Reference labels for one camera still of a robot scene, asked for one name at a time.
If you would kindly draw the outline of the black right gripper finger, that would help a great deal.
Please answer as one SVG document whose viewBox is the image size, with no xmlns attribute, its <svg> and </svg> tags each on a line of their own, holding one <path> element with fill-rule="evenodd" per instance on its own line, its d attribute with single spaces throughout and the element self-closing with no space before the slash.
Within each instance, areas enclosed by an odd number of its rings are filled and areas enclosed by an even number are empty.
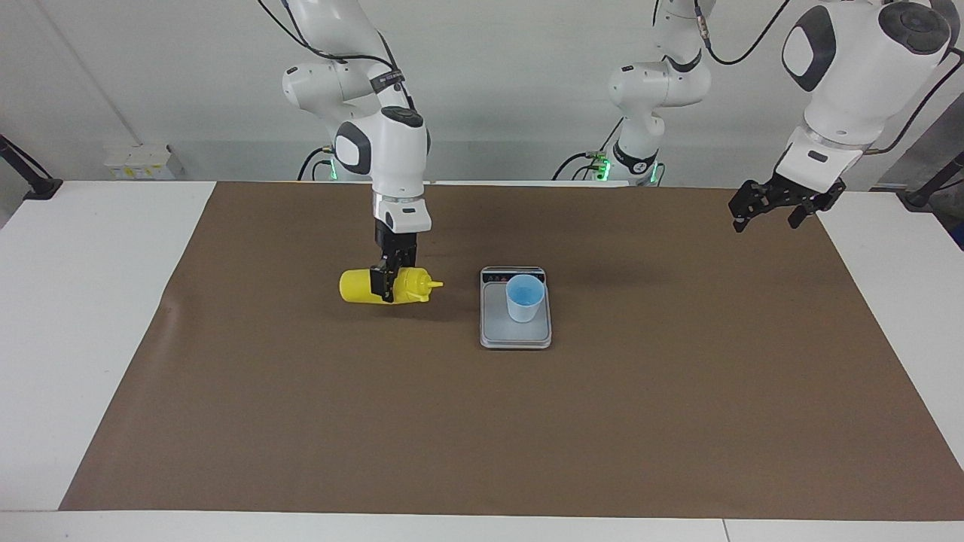
<svg viewBox="0 0 964 542">
<path fill-rule="evenodd" d="M 369 268 L 371 293 L 386 304 L 395 302 L 395 280 L 398 277 L 398 271 L 399 264 L 395 260 L 380 260 Z"/>
</svg>

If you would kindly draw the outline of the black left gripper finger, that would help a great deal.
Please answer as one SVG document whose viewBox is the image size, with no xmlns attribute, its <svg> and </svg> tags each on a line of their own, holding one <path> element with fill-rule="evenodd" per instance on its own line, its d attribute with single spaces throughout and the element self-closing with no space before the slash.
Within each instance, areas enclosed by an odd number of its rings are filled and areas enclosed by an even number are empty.
<svg viewBox="0 0 964 542">
<path fill-rule="evenodd" d="M 843 194 L 843 190 L 834 190 L 803 199 L 789 214 L 786 222 L 793 230 L 798 229 L 808 217 L 815 215 L 817 212 L 828 212 L 832 209 L 837 200 L 840 199 L 841 194 Z"/>
<path fill-rule="evenodd" d="M 743 233 L 753 218 L 771 212 L 773 206 L 769 196 L 772 188 L 769 182 L 745 181 L 734 192 L 733 198 L 728 202 L 728 209 L 733 217 L 732 226 L 737 233 Z"/>
</svg>

